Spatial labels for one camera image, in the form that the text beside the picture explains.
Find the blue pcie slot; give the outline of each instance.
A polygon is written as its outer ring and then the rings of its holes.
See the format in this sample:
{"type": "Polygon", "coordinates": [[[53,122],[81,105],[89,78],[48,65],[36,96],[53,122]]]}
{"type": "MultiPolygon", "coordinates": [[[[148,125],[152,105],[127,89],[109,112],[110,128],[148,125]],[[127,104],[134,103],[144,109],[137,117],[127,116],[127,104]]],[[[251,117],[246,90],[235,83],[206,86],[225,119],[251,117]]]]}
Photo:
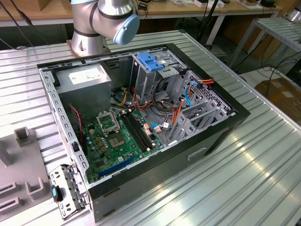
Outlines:
{"type": "Polygon", "coordinates": [[[106,169],[106,170],[103,171],[103,172],[98,173],[98,176],[99,176],[99,177],[102,177],[102,176],[104,176],[104,175],[107,175],[107,174],[109,174],[109,173],[112,173],[112,172],[114,172],[114,171],[116,171],[116,170],[118,170],[118,169],[120,169],[120,168],[122,168],[122,167],[124,167],[124,166],[126,166],[126,165],[128,165],[128,164],[130,164],[134,158],[135,158],[135,155],[133,155],[133,156],[130,157],[129,159],[124,160],[123,162],[117,164],[116,166],[113,166],[113,167],[111,167],[111,168],[106,169]]]}

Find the chip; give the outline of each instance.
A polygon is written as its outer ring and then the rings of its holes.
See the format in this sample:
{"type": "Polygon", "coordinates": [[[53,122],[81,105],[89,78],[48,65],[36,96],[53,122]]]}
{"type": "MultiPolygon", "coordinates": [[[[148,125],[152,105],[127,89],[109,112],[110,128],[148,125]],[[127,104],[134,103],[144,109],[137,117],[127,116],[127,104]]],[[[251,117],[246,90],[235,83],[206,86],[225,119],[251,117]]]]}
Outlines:
{"type": "Polygon", "coordinates": [[[103,165],[105,165],[103,160],[100,160],[96,163],[97,167],[102,167],[103,165]]]}
{"type": "Polygon", "coordinates": [[[109,135],[108,140],[112,148],[119,147],[125,144],[124,139],[120,133],[114,133],[112,135],[109,135]]]}

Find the metal table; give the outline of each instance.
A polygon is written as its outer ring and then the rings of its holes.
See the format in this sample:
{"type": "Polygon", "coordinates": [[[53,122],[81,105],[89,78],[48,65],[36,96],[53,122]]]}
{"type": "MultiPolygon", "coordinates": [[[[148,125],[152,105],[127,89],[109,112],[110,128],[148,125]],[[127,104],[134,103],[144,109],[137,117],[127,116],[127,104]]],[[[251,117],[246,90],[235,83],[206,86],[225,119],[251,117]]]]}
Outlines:
{"type": "MultiPolygon", "coordinates": [[[[233,54],[232,61],[229,64],[229,67],[233,66],[234,62],[236,61],[236,58],[238,57],[240,51],[245,46],[249,37],[253,33],[255,27],[262,29],[262,32],[248,52],[251,52],[257,46],[257,44],[263,38],[265,33],[270,34],[271,36],[273,36],[274,38],[278,39],[286,45],[286,48],[281,52],[280,56],[284,56],[284,54],[289,48],[292,48],[297,52],[301,51],[301,24],[294,24],[282,17],[255,19],[253,20],[245,35],[243,36],[242,40],[240,41],[239,45],[237,46],[233,54]]],[[[279,58],[277,62],[274,63],[274,65],[277,65],[280,61],[281,58],[279,58]]]]}
{"type": "MultiPolygon", "coordinates": [[[[175,43],[251,115],[211,155],[98,225],[294,225],[301,217],[301,127],[179,31],[136,35],[111,51],[175,43]]],[[[72,58],[66,44],[0,52],[0,136],[34,128],[47,171],[69,163],[36,64],[72,58]]],[[[94,225],[89,210],[63,222],[52,199],[1,225],[94,225]]]]}

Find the gray fixture block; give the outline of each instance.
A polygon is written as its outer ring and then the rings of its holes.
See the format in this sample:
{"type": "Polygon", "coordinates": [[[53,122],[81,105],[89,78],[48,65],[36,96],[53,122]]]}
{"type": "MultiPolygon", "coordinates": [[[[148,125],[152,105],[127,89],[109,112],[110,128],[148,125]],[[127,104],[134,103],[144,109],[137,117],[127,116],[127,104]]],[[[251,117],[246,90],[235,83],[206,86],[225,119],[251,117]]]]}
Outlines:
{"type": "Polygon", "coordinates": [[[0,203],[0,215],[4,215],[18,209],[20,206],[22,206],[22,200],[20,200],[19,197],[0,203]]]}
{"type": "Polygon", "coordinates": [[[17,191],[18,188],[19,186],[15,181],[0,187],[0,198],[17,191]]]}
{"type": "Polygon", "coordinates": [[[0,138],[0,222],[52,197],[33,129],[0,138]]]}
{"type": "Polygon", "coordinates": [[[20,147],[28,145],[32,142],[31,135],[26,127],[16,129],[15,137],[20,147]]]}
{"type": "Polygon", "coordinates": [[[3,142],[0,141],[0,160],[4,164],[5,167],[10,165],[12,163],[11,158],[9,157],[9,154],[7,150],[4,147],[3,142]]]}
{"type": "Polygon", "coordinates": [[[39,178],[39,184],[36,186],[31,186],[28,182],[25,183],[25,186],[27,194],[34,200],[44,196],[46,193],[42,178],[39,178]]]}

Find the cardboard box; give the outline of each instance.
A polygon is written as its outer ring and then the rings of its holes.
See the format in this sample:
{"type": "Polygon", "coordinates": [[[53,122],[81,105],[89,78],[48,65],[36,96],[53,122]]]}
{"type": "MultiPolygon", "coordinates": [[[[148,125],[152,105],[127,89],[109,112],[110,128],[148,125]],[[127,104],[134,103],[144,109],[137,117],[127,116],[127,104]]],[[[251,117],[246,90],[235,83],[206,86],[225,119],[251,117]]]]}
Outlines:
{"type": "MultiPolygon", "coordinates": [[[[5,6],[12,6],[10,0],[1,0],[5,6]]],[[[51,0],[14,0],[14,3],[22,11],[24,9],[32,11],[42,11],[42,9],[50,2],[51,0]]]]}
{"type": "Polygon", "coordinates": [[[256,0],[239,0],[239,2],[245,4],[246,6],[256,6],[258,4],[256,0]]]}
{"type": "MultiPolygon", "coordinates": [[[[268,80],[262,81],[255,86],[255,89],[265,95],[268,82],[268,80]]],[[[301,88],[297,84],[284,78],[272,79],[267,99],[301,125],[301,88]]]]}

